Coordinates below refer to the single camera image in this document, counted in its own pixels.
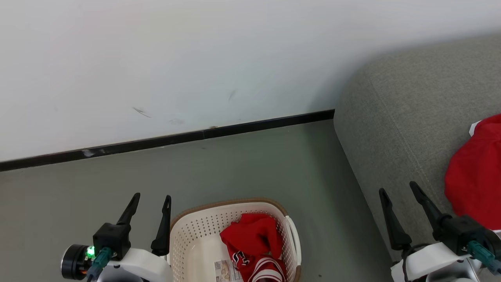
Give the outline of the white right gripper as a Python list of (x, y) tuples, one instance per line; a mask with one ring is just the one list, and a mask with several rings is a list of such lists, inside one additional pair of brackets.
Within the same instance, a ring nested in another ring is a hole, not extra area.
[[(442, 212), (415, 181), (410, 188), (417, 202), (424, 209), (433, 231), (442, 231)], [(379, 189), (384, 220), (392, 250), (408, 251), (411, 237), (404, 231), (393, 211), (393, 203), (385, 189)], [(426, 246), (406, 259), (409, 281), (424, 278), (424, 282), (476, 282), (476, 260), (469, 255), (457, 256), (443, 243)]]

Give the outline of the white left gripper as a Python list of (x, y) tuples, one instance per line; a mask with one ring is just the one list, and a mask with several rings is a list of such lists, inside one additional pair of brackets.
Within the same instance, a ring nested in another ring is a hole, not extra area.
[[(118, 225), (131, 223), (140, 201), (135, 193), (118, 219)], [(151, 243), (152, 253), (131, 248), (121, 261), (111, 261), (98, 277), (98, 282), (173, 282), (173, 270), (168, 262), (170, 246), (171, 196), (162, 207), (162, 218), (156, 238)]]

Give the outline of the plain red garment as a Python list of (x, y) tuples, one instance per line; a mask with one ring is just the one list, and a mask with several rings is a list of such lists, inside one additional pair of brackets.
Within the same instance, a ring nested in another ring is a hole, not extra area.
[(449, 162), (444, 185), (457, 216), (501, 230), (501, 114), (472, 125), (470, 138)]

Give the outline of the red jersey with white stripes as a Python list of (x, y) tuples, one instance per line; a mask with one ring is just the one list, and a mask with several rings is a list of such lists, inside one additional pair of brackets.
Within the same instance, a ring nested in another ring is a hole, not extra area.
[(242, 214), (220, 238), (244, 282), (286, 282), (283, 239), (274, 218), (263, 213)]

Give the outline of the grey fabric sofa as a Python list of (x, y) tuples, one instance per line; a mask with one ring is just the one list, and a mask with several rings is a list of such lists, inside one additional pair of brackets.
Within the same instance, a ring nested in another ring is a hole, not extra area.
[(379, 189), (412, 245), (436, 243), (415, 181), (442, 213), (452, 156), (473, 124), (501, 114), (501, 33), (416, 47), (358, 70), (333, 116), (335, 131), (393, 262)]

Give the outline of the white perforated laundry basket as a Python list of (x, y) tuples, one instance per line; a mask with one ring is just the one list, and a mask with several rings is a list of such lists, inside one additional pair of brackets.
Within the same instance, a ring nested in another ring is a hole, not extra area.
[(286, 282), (299, 282), (302, 250), (295, 223), (280, 203), (262, 197), (211, 203), (176, 216), (171, 221), (168, 257), (173, 281), (215, 282), (214, 262), (230, 259), (220, 233), (245, 213), (263, 213), (277, 221), (283, 239), (281, 260), (286, 266)]

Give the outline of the black skirting board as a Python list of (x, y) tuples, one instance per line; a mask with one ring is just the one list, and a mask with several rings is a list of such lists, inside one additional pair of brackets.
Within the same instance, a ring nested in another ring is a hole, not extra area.
[(139, 141), (112, 144), (109, 146), (59, 152), (56, 154), (41, 155), (24, 159), (15, 159), (11, 161), (0, 162), (0, 172), (73, 162), (81, 159), (92, 159), (108, 155), (123, 154), (126, 152), (135, 152), (140, 150), (176, 145), (179, 143), (188, 143), (193, 141), (214, 139), (223, 136), (232, 136), (249, 132), (257, 132), (261, 130), (270, 130), (278, 127), (315, 123), (317, 121), (333, 119), (334, 114), (335, 110), (331, 109), (325, 111), (317, 111), (311, 114), (301, 114), (275, 119), (260, 120), (252, 123), (242, 123), (225, 127), (214, 127), (206, 130), (161, 136), (154, 139), (143, 139)]

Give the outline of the printed paper label card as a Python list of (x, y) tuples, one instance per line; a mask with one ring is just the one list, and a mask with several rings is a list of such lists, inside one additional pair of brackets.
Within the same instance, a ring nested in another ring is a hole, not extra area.
[(215, 282), (244, 282), (230, 259), (214, 262)]

